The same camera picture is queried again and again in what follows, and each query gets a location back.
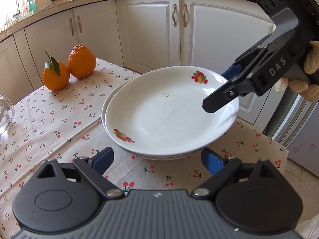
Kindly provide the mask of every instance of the cherry print tablecloth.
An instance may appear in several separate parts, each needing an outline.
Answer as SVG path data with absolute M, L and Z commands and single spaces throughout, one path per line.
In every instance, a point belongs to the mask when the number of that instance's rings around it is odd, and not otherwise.
M 180 189 L 189 191 L 210 177 L 200 153 L 154 161 L 133 156 L 108 137 L 101 109 L 111 91 L 138 74 L 104 60 L 94 73 L 51 92 L 42 87 L 15 105 L 16 116 L 7 134 L 0 136 L 0 236 L 9 239 L 19 231 L 12 214 L 12 200 L 46 158 L 71 162 L 93 156 L 107 146 L 114 149 L 114 163 L 104 177 L 128 192 L 130 189 Z M 237 119 L 230 130 L 209 146 L 222 156 L 234 155 L 254 163 L 270 159 L 283 173 L 288 151 Z

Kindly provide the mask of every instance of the glass mug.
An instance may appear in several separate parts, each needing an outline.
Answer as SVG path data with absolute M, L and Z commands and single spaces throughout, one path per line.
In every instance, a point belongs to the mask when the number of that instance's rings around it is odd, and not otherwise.
M 12 115 L 9 114 L 4 103 L 10 106 Z M 3 94 L 0 94 L 0 135 L 6 132 L 10 127 L 10 121 L 14 118 L 14 108 L 11 101 Z

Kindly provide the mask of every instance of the cabinet handle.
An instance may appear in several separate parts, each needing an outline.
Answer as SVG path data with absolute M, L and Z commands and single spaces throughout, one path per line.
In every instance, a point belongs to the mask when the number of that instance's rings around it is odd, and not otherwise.
M 176 27 L 176 21 L 175 21 L 175 10 L 177 8 L 176 3 L 174 3 L 173 5 L 173 12 L 172 12 L 172 18 L 173 18 L 173 23 L 174 23 L 174 27 Z
M 78 15 L 78 21 L 79 21 L 79 26 L 80 26 L 80 33 L 82 33 L 82 22 L 80 20 L 80 16 Z
M 183 21 L 184 21 L 184 27 L 187 27 L 186 20 L 185 20 L 185 13 L 187 9 L 187 4 L 184 4 L 184 9 L 183 9 Z
M 71 25 L 71 29 L 72 29 L 72 36 L 74 36 L 74 26 L 72 23 L 72 18 L 70 18 L 70 25 Z

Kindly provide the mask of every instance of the beige glove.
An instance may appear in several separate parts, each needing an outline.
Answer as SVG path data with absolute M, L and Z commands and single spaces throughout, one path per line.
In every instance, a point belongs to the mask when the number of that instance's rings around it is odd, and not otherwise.
M 307 74 L 313 74 L 319 69 L 319 42 L 310 41 L 310 44 L 312 45 L 312 49 L 309 51 L 303 66 L 305 73 Z M 305 81 L 292 81 L 282 77 L 275 83 L 274 87 L 277 93 L 282 93 L 287 85 L 289 85 L 291 91 L 300 94 L 310 102 L 319 100 L 319 86 L 316 84 L 308 85 Z

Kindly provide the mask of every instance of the stacked plate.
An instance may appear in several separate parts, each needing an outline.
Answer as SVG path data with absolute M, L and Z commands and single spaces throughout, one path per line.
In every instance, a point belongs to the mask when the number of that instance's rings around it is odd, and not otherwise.
M 147 159 L 172 160 L 201 150 L 233 124 L 238 98 L 215 113 L 203 99 L 227 80 L 198 67 L 161 68 L 117 87 L 102 108 L 109 136 L 131 153 Z

